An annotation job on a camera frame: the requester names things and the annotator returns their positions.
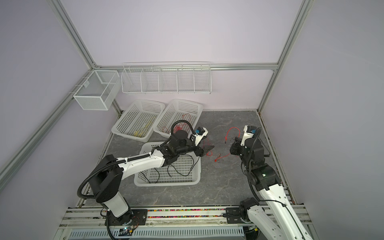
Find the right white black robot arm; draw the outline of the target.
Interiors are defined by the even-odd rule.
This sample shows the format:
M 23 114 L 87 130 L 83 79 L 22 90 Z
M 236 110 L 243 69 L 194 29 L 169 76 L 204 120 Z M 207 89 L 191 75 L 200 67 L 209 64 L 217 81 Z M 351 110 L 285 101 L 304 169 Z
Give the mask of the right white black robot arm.
M 253 223 L 268 240 L 310 240 L 284 191 L 276 171 L 266 164 L 260 139 L 261 128 L 245 126 L 242 137 L 236 137 L 231 155 L 240 157 L 252 198 L 241 201 L 241 218 Z

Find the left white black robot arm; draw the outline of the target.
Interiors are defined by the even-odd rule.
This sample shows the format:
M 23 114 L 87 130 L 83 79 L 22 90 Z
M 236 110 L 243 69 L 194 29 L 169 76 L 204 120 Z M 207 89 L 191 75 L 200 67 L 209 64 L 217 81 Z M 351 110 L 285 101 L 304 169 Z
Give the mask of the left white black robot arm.
M 101 204 L 107 210 L 107 222 L 114 218 L 118 225 L 130 224 L 135 216 L 119 192 L 122 180 L 148 169 L 166 167 L 189 153 L 203 157 L 213 149 L 212 146 L 200 146 L 200 142 L 209 133 L 206 128 L 193 129 L 190 122 L 184 123 L 190 128 L 190 133 L 184 130 L 171 131 L 168 139 L 149 153 L 125 158 L 113 155 L 104 157 L 80 184 L 77 196 L 81 199 L 94 199 Z

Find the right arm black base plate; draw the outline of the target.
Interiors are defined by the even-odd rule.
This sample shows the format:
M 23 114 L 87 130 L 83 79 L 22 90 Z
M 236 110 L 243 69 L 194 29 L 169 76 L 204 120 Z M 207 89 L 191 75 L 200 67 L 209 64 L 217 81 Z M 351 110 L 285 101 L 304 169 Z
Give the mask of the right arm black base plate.
M 242 206 L 237 208 L 226 208 L 223 217 L 228 224 L 254 224 L 248 217 L 247 209 Z

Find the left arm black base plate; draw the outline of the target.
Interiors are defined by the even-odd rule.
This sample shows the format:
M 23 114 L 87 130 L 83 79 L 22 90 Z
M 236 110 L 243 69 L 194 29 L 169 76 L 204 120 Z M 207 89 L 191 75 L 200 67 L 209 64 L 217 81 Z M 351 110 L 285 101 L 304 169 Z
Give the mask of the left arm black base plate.
M 115 217 L 107 211 L 107 220 L 110 226 L 143 226 L 146 224 L 148 209 L 133 209 L 120 217 Z

